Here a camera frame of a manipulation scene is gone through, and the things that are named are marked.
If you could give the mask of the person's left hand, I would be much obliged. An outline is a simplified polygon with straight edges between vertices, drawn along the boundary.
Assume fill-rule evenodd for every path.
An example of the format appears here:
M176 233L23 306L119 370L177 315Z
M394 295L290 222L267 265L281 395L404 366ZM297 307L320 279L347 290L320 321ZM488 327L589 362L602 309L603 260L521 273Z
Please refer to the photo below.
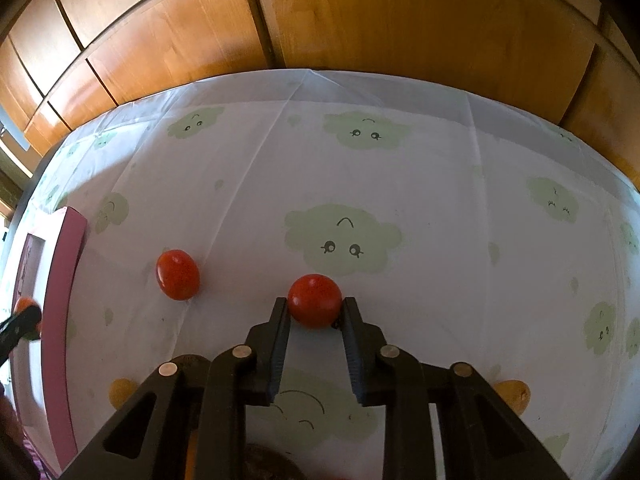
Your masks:
M23 443L23 433L18 424L13 406L1 388L1 478L40 478L32 456Z

